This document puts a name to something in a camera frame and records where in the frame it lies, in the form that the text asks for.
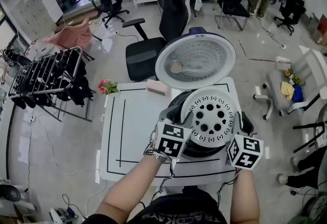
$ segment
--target concrete floor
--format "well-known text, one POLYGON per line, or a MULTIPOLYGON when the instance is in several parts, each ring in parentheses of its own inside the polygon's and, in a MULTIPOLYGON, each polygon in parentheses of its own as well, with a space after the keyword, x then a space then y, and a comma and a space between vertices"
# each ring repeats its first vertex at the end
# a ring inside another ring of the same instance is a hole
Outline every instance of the concrete floor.
MULTIPOLYGON (((242 32, 233 20, 228 21, 227 18, 223 20, 221 29, 218 29, 214 15, 220 10, 216 6, 213 11, 212 7, 212 3, 204 3, 197 17, 192 16, 185 33, 190 27, 204 27, 209 32, 224 36, 235 47, 237 60, 229 76, 235 81, 242 111, 252 117, 259 129, 261 139, 265 141, 266 151, 269 149, 269 154, 267 152, 264 154, 253 171, 260 200, 261 223, 287 223, 301 211, 303 196, 292 196, 289 187, 279 186, 275 180, 276 175, 280 172, 291 173, 289 159, 292 151, 304 142, 306 133, 309 136, 312 134, 311 131, 292 130, 292 126, 315 121, 322 107, 322 101, 317 101, 304 114, 293 112, 283 118, 274 110, 270 120, 264 121, 262 116, 267 112, 267 104, 265 101, 253 100, 252 95, 255 93, 255 86, 261 86, 265 81, 266 73, 274 70, 274 63, 250 60, 250 58, 274 60, 276 56, 283 56, 296 60, 301 55, 299 44, 317 50, 320 50, 322 46, 310 39, 302 24, 295 27, 293 36, 289 36, 287 29, 277 28, 273 17, 280 15, 279 5, 269 7, 262 25, 275 35, 274 38, 277 41, 287 46, 285 50, 267 35, 255 16, 248 20, 242 32)), ((139 5, 139 8, 135 9, 133 4, 128 2, 123 4, 123 9, 130 10, 130 14, 121 14, 125 20, 141 17, 146 20, 142 26, 149 38, 160 36, 158 30, 160 12, 157 4, 139 5)), ((130 82, 125 63, 125 48, 136 42, 135 37, 117 35, 112 40, 106 37, 115 30, 122 35, 136 35, 139 39, 141 37, 134 27, 123 29, 122 23, 117 19, 113 19, 110 25, 111 27, 107 30, 103 24, 91 25, 94 34, 104 38, 102 43, 92 40, 88 51, 96 58, 95 61, 86 64, 89 85, 93 89, 97 89, 100 80, 104 78, 110 78, 118 83, 130 82)), ((77 205, 84 215, 93 213, 105 195, 103 191, 91 198, 86 212, 88 197, 102 190, 105 185, 104 180, 98 181, 99 176, 96 170, 96 156, 98 150, 101 149, 103 128, 101 116, 104 113, 104 102, 105 96, 97 93, 91 104, 90 116, 93 119, 91 123, 70 115, 60 115, 63 122, 58 122, 36 108, 34 117, 37 119, 31 124, 32 133, 29 123, 32 110, 17 108, 11 131, 10 178, 15 184, 26 186, 28 184, 28 147, 31 135, 29 196, 36 205, 40 220, 50 219, 48 211, 52 207, 66 208, 62 194, 67 194, 71 203, 77 205), (47 136, 53 145, 55 161, 47 136)), ((84 114, 84 111, 75 107, 73 102, 67 103, 67 109, 84 114)), ((306 152, 304 150, 299 156, 304 156, 306 152)), ((105 190, 112 185, 113 182, 108 181, 105 190)), ((220 186, 221 183, 212 183, 200 186, 200 188, 217 199, 216 192, 220 186)), ((145 205, 148 205, 154 191, 155 188, 151 187, 143 198, 145 205)), ((231 191, 232 186, 226 186, 222 191, 220 209, 227 221, 229 220, 231 191)), ((141 208, 141 205, 137 206, 132 215, 141 208)))

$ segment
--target orange object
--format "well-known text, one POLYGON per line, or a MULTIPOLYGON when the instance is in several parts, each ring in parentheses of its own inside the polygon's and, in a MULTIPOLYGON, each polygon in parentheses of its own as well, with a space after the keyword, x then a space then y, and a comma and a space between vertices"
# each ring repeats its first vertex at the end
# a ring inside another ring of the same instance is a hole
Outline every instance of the orange object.
POLYGON ((88 20, 86 18, 82 24, 77 26, 66 26, 59 33, 44 38, 42 41, 53 44, 61 50, 73 47, 85 49, 93 36, 88 25, 88 20))

